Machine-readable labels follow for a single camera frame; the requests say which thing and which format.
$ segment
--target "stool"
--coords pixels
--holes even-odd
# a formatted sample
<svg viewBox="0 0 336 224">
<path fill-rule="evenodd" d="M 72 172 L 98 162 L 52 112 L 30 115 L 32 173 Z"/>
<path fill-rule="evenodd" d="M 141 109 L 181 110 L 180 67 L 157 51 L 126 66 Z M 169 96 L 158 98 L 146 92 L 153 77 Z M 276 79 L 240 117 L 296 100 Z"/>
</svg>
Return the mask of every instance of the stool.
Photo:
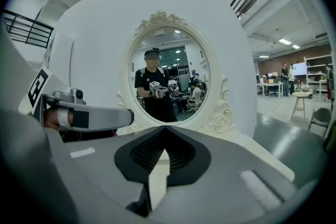
<svg viewBox="0 0 336 224">
<path fill-rule="evenodd" d="M 290 118 L 293 117 L 295 111 L 303 111 L 303 121 L 305 120 L 305 117 L 304 117 L 305 116 L 305 113 L 304 113 L 305 98 L 308 97 L 310 94 L 311 94 L 310 92 L 294 92 L 294 93 L 292 93 L 292 96 L 296 97 L 296 103 L 295 103 L 295 106 L 294 106 L 294 109 L 293 109 L 292 116 Z M 303 108 L 298 107 L 300 98 L 302 98 L 302 101 L 303 101 Z"/>
</svg>

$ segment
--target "table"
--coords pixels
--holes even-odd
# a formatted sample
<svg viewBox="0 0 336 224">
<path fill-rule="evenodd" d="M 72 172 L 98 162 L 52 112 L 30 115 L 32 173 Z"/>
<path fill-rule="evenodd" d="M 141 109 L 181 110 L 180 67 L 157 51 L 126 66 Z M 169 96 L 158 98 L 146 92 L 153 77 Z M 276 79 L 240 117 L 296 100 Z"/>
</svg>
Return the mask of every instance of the table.
<svg viewBox="0 0 336 224">
<path fill-rule="evenodd" d="M 303 111 L 303 121 L 305 120 L 305 112 L 304 112 L 305 98 L 308 97 L 309 95 L 311 95 L 310 92 L 294 92 L 294 93 L 292 93 L 292 96 L 296 96 L 296 103 L 295 103 L 295 106 L 294 106 L 294 109 L 293 109 L 292 116 L 290 118 L 293 117 L 295 111 Z M 302 101 L 303 101 L 303 108 L 298 106 L 300 98 L 302 98 Z"/>
<path fill-rule="evenodd" d="M 262 88 L 263 88 L 263 89 L 262 89 L 262 90 L 263 90 L 263 91 L 262 91 L 262 92 L 263 92 L 263 93 L 262 93 L 262 94 L 263 94 L 262 96 L 265 96 L 265 86 L 279 86 L 279 98 L 280 98 L 281 94 L 282 94 L 282 96 L 284 96 L 284 95 L 283 95 L 283 94 L 284 94 L 284 93 L 283 93 L 283 92 L 284 92 L 284 91 L 283 91 L 283 90 L 284 90 L 284 89 L 283 89 L 283 88 L 284 88 L 283 82 L 279 82 L 279 83 L 257 83 L 257 85 L 258 85 L 258 86 L 260 85 L 260 86 L 262 86 Z"/>
</svg>

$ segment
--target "ceiling beam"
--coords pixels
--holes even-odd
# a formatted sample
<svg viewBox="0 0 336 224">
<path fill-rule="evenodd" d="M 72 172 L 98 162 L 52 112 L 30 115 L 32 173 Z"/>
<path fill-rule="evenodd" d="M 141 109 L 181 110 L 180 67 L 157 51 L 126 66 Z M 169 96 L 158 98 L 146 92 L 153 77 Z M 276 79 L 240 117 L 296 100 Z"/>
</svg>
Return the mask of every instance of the ceiling beam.
<svg viewBox="0 0 336 224">
<path fill-rule="evenodd" d="M 314 32 L 314 29 L 313 29 L 313 26 L 311 25 L 311 21 L 305 11 L 305 8 L 303 7 L 303 5 L 301 4 L 300 1 L 298 1 L 298 7 L 299 7 L 299 10 L 301 11 L 303 17 L 305 18 L 306 22 L 308 23 L 309 25 L 309 29 L 310 29 L 310 32 L 311 32 L 311 36 L 312 38 L 315 40 L 316 42 L 316 36 L 315 36 L 315 32 Z"/>
</svg>

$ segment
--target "seated person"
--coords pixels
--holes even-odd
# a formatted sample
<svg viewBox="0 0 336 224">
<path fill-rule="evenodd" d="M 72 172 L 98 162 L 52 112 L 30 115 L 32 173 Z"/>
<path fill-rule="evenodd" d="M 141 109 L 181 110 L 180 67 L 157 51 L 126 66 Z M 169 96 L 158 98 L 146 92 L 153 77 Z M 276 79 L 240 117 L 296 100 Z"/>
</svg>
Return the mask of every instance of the seated person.
<svg viewBox="0 0 336 224">
<path fill-rule="evenodd" d="M 193 95 L 189 98 L 189 103 L 196 103 L 196 105 L 198 105 L 199 103 L 201 103 L 201 90 L 198 87 L 197 81 L 194 80 L 193 82 L 191 82 L 191 88 L 193 89 Z M 186 106 L 187 104 L 187 99 L 183 99 L 181 101 L 181 105 L 184 110 L 188 110 Z"/>
</svg>

